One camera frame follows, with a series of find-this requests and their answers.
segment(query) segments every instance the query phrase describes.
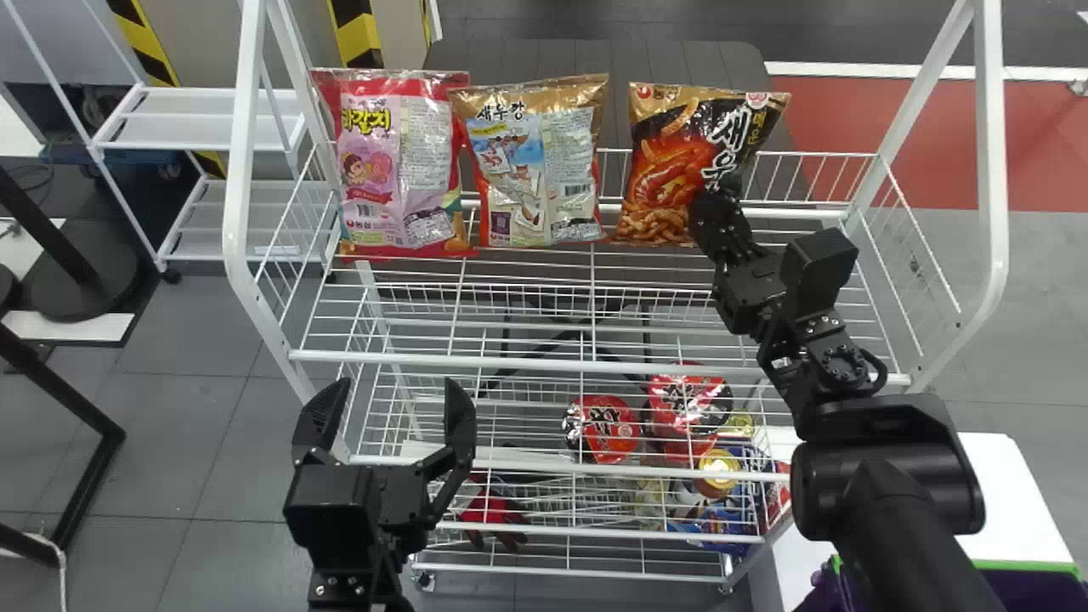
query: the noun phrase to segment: red package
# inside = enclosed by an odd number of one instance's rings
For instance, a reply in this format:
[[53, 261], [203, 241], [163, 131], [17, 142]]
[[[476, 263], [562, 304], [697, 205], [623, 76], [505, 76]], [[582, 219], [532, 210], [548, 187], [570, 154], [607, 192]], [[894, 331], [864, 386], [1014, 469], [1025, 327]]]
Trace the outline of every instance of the red package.
[[466, 72], [321, 69], [341, 183], [339, 255], [470, 254], [448, 89]]

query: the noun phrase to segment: instant noodle cup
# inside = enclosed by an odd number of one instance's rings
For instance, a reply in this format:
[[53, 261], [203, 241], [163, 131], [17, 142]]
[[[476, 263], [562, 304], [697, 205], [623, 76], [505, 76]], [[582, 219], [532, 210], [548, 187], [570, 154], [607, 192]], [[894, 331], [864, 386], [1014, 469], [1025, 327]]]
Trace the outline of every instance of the instant noodle cup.
[[593, 463], [619, 463], [639, 445], [639, 417], [615, 395], [582, 395], [571, 402], [562, 431], [567, 448], [582, 451]]

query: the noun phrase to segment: red floor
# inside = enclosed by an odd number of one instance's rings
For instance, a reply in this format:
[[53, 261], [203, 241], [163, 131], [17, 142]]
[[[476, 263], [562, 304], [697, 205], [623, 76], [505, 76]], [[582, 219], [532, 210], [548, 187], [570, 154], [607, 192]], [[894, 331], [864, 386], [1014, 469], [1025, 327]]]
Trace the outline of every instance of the red floor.
[[[870, 152], [911, 82], [777, 76], [799, 150]], [[976, 208], [975, 83], [943, 81], [892, 166], [911, 206]], [[1062, 83], [1006, 83], [1009, 206], [1088, 211], [1088, 98]], [[805, 167], [809, 181], [814, 168]]]

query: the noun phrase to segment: yellow and black striped pole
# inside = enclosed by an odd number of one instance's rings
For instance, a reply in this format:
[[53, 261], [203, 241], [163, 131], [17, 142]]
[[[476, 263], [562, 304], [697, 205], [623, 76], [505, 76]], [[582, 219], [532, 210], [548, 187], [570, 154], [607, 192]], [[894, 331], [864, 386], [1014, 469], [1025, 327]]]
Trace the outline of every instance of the yellow and black striped pole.
[[326, 0], [341, 62], [346, 68], [385, 68], [370, 0]]
[[[170, 65], [166, 52], [159, 42], [159, 37], [154, 35], [147, 15], [137, 0], [106, 0], [110, 11], [118, 20], [122, 34], [128, 40], [133, 53], [139, 60], [144, 72], [150, 77], [152, 85], [159, 87], [181, 87], [177, 73]], [[197, 163], [208, 174], [217, 178], [226, 176], [226, 167], [215, 151], [193, 151]]]

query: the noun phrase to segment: black cable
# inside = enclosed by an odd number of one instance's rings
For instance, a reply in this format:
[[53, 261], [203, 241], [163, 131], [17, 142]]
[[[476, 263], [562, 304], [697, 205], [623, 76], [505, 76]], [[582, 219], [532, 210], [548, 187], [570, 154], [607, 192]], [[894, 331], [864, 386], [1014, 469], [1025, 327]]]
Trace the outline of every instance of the black cable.
[[861, 351], [865, 360], [868, 362], [875, 370], [877, 370], [877, 379], [873, 381], [873, 394], [875, 395], [883, 389], [885, 384], [888, 383], [888, 366], [886, 366], [883, 362], [878, 359], [876, 355], [869, 353], [867, 350], [858, 347], [858, 351]]

